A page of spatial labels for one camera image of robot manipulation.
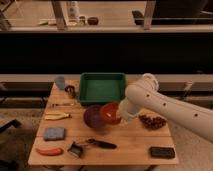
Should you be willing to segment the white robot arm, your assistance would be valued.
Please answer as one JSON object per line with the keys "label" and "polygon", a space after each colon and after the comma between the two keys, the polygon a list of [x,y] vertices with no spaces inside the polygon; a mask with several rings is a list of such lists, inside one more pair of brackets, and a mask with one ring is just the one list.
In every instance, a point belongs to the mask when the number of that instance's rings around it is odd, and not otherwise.
{"label": "white robot arm", "polygon": [[117,115],[130,122],[145,108],[213,143],[213,110],[170,98],[159,93],[158,89],[156,77],[150,73],[143,74],[126,87]]}

